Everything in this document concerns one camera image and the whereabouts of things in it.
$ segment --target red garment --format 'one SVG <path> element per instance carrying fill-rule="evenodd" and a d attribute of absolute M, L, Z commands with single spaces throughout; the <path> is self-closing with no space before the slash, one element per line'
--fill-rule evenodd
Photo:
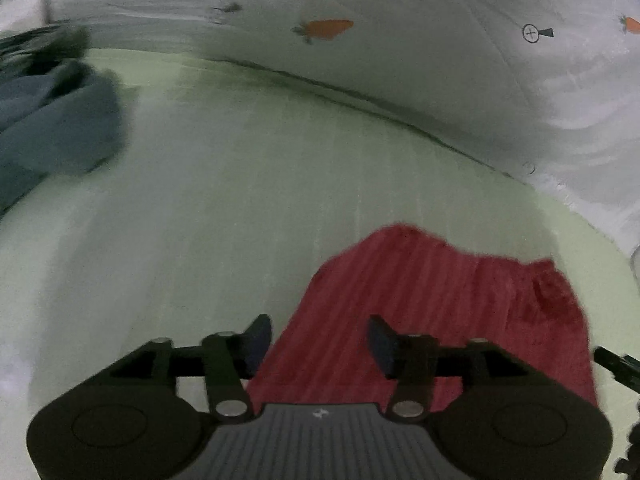
<path fill-rule="evenodd" d="M 596 404 L 587 325 L 553 261 L 475 256 L 407 225 L 385 227 L 318 270 L 248 391 L 264 402 L 376 402 L 394 389 L 367 350 L 370 314 L 444 346 L 500 345 Z M 462 392 L 437 380 L 432 410 Z"/>

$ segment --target silver screw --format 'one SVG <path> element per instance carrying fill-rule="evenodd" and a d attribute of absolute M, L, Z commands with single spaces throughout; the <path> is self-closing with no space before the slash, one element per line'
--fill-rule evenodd
<path fill-rule="evenodd" d="M 246 404 L 242 400 L 222 400 L 216 405 L 216 411 L 222 416 L 240 416 L 246 412 Z"/>
<path fill-rule="evenodd" d="M 402 418 L 414 418 L 424 413 L 424 408 L 415 400 L 401 400 L 396 402 L 391 408 L 392 411 Z"/>

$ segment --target folded red cloth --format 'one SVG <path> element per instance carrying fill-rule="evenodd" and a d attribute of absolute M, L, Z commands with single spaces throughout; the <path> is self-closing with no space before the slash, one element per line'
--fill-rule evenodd
<path fill-rule="evenodd" d="M 397 332 L 429 333 L 444 346 L 487 338 L 596 404 L 588 330 L 553 261 L 463 253 L 408 225 L 382 228 L 325 263 L 248 391 L 265 402 L 376 402 L 394 389 L 367 350 L 380 314 Z M 462 392 L 437 379 L 432 410 Z"/>

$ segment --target white logo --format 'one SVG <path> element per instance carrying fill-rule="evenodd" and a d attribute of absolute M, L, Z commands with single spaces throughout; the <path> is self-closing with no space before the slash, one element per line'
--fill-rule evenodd
<path fill-rule="evenodd" d="M 315 410 L 311 415 L 313 415 L 315 418 L 319 420 L 322 420 L 323 418 L 331 414 L 326 409 L 319 408 L 318 410 Z"/>

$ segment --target circle with cross symbol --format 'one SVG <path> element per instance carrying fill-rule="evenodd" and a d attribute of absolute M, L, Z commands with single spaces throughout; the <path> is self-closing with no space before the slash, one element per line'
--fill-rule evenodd
<path fill-rule="evenodd" d="M 527 25 L 522 27 L 522 37 L 529 41 L 529 43 L 537 43 L 540 39 L 540 33 L 535 25 L 527 23 Z"/>

